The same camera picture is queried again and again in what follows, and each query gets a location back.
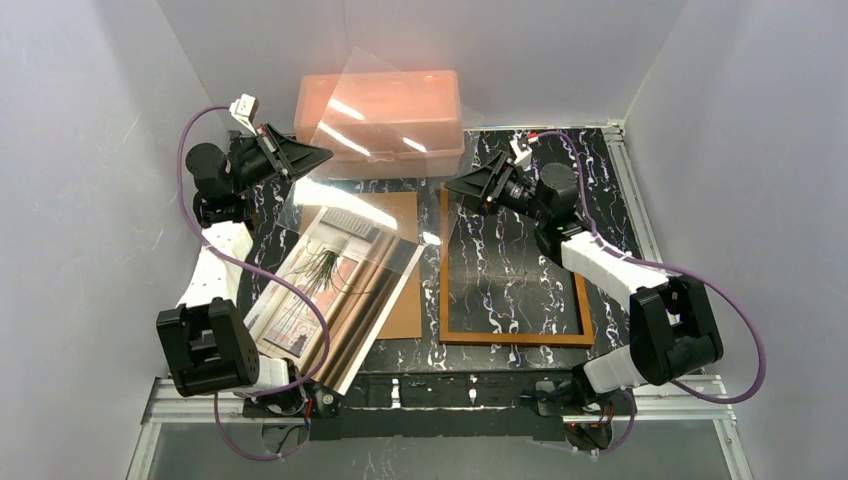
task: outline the white enclosure wall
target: white enclosure wall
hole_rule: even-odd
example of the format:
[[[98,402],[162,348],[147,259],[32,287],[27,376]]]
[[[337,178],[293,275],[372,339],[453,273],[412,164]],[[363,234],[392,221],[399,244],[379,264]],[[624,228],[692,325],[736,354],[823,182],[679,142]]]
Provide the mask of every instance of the white enclosure wall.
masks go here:
[[[848,4],[692,1],[628,117],[664,257],[734,292],[766,384],[737,407],[757,478],[845,478]],[[754,376],[721,309],[728,389]]]
[[[159,0],[216,103],[243,91],[285,130],[300,79],[355,47],[401,70],[453,69],[488,125],[622,118],[684,0]]]
[[[175,148],[209,98],[155,0],[0,3],[0,478],[123,478],[197,258]]]

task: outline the orange frame border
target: orange frame border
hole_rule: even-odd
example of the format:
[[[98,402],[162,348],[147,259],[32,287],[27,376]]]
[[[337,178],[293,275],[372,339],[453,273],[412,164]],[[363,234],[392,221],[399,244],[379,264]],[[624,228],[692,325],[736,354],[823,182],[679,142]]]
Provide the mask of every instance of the orange frame border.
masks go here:
[[[442,188],[442,232],[448,229],[448,192]],[[439,272],[439,343],[447,345],[520,345],[520,346],[556,346],[589,348],[595,345],[595,334],[592,330],[592,317],[589,314],[589,297],[586,294],[586,281],[582,276],[574,276],[574,290],[577,297],[577,309],[580,317],[579,334],[539,334],[539,333],[485,333],[485,332],[452,332],[450,330],[450,296],[448,288],[448,243],[442,241],[442,266]]]

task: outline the orange plastic box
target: orange plastic box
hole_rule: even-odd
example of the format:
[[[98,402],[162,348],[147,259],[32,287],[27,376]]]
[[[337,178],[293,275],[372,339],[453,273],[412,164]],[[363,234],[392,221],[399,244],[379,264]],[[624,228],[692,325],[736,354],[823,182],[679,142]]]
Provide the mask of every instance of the orange plastic box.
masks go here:
[[[306,76],[294,127],[298,141],[335,153],[317,178],[452,176],[465,151],[450,70]]]

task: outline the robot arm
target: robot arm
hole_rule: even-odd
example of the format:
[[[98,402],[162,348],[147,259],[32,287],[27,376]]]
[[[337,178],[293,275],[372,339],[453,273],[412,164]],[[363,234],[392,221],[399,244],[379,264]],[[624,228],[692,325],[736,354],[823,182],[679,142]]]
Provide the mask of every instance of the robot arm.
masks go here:
[[[630,344],[575,367],[556,397],[585,406],[621,388],[663,385],[719,360],[723,347],[704,285],[627,263],[622,252],[598,245],[576,214],[579,192],[571,168],[546,165],[533,185],[517,168],[529,161],[529,142],[514,141],[513,149],[515,160],[501,152],[445,187],[480,215],[503,206],[534,219],[542,254],[587,278],[630,314]]]
[[[193,209],[203,237],[240,261],[253,246],[248,191],[275,175],[294,182],[333,155],[284,137],[271,125],[254,128],[256,109],[256,99],[249,95],[230,106],[230,114],[250,134],[233,132],[228,154],[202,143],[185,160],[197,187]],[[252,394],[289,382],[286,363],[259,355],[236,309],[241,273],[241,267],[203,246],[177,307],[159,312],[156,330],[184,397],[220,391]]]

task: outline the black marble tabletop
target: black marble tabletop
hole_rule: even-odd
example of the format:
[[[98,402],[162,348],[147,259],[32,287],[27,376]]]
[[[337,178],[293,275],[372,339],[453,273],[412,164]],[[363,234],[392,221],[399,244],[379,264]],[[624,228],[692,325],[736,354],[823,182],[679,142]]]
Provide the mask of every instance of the black marble tabletop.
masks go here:
[[[635,235],[621,196],[618,179],[600,129],[563,130],[579,150],[587,173],[587,203],[598,230],[624,251],[639,255]],[[495,152],[509,150],[515,130],[484,130],[467,133],[467,155],[479,164]],[[534,146],[533,163],[526,175],[538,175],[549,162],[574,165],[558,137],[546,137]],[[419,233],[440,229],[436,182],[432,179],[365,180],[341,182],[353,193],[418,191]],[[283,208],[288,192],[274,179],[254,191],[258,222],[253,249],[247,261],[275,271],[297,234],[283,228],[293,221]],[[509,211],[479,217],[462,213],[448,248],[450,280],[447,292],[439,282],[439,248],[429,246],[422,254],[421,299],[423,336],[420,339],[375,342],[360,372],[477,371],[506,369],[570,368],[622,346],[628,340],[628,322],[622,308],[603,291],[587,283],[595,345],[590,349],[515,347],[510,345],[460,346],[439,343],[439,296],[449,294],[452,330],[577,333],[574,294],[570,274],[539,254],[533,240],[533,224]],[[245,273],[239,287],[239,309],[246,313],[267,280]]]

